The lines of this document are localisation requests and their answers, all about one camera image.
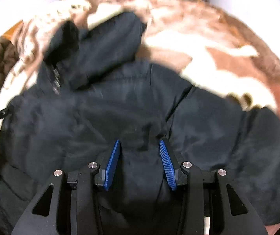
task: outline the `black jacket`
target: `black jacket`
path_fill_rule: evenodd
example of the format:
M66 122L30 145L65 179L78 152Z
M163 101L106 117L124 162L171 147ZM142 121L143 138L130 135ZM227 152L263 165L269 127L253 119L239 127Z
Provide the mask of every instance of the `black jacket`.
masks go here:
M280 222L279 119L267 108L243 112L165 67L135 60L144 29L125 12L92 31L72 22L57 31L37 84L12 100L0 132L4 231L54 170L77 170L120 139L113 185L99 194L105 234L175 234L180 197L164 179L158 142L165 136L185 161L233 174L266 225Z

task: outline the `metal pin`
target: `metal pin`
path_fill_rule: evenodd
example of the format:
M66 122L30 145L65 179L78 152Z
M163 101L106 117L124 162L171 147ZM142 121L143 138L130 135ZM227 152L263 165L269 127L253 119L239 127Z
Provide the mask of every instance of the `metal pin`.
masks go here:
M60 170L60 169L57 169L55 172L54 172L54 176L58 177L62 174L63 172Z
M227 172L224 169L219 169L218 174L221 176L225 176L227 174Z
M92 162L92 163L89 163L89 164L88 164L88 167L89 167L90 169L94 169L94 168L98 167L98 164L97 164L96 162Z
M185 168L191 168L192 164L190 162L184 162L182 166L184 166Z

